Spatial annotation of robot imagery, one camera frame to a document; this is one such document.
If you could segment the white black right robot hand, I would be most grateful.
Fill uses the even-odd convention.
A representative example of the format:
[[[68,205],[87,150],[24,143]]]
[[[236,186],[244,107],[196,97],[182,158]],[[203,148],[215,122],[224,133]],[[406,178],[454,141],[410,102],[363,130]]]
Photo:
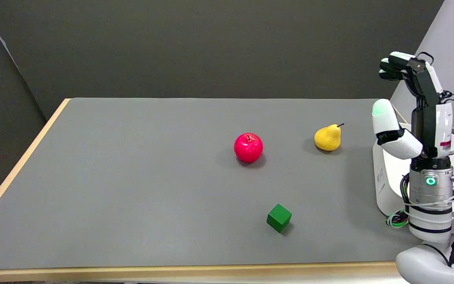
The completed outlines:
[[[377,144],[398,159],[443,159],[449,155],[453,125],[454,94],[445,91],[434,67],[418,55],[391,52],[380,63],[381,79],[404,81],[416,99],[411,129],[402,128],[388,99],[372,106]]]

